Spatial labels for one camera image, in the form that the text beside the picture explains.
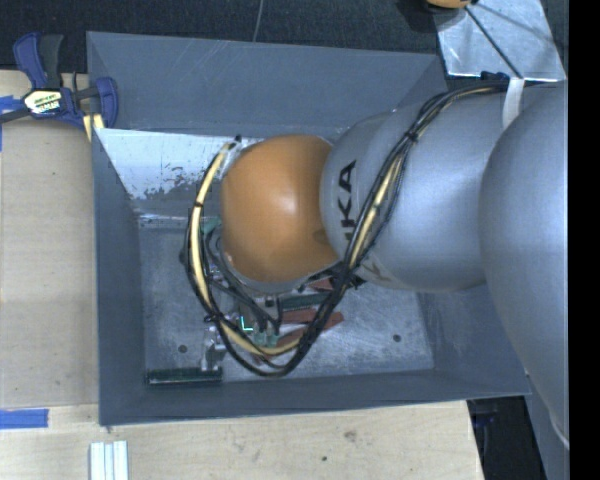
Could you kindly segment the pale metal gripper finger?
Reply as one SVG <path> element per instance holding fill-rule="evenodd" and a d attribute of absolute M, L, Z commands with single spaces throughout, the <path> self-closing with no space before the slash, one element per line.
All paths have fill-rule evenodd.
<path fill-rule="evenodd" d="M 202 370 L 217 371 L 226 355 L 226 346 L 216 325 L 209 325 L 203 333 Z"/>

